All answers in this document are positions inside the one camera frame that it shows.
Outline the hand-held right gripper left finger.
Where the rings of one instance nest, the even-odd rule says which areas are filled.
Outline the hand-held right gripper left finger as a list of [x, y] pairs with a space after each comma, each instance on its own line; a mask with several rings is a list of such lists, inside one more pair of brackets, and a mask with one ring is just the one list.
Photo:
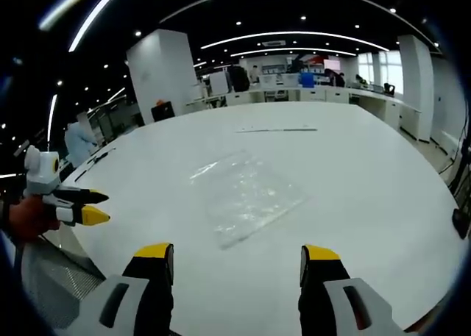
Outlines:
[[173, 335], [174, 246], [144, 246], [81, 302], [76, 335]]

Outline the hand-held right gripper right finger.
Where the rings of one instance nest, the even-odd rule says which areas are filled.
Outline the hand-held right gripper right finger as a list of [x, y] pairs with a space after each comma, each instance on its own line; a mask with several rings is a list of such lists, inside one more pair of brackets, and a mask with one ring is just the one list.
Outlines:
[[303, 335], [404, 335], [392, 307], [363, 279], [352, 278], [340, 256], [313, 245], [301, 248], [300, 297]]

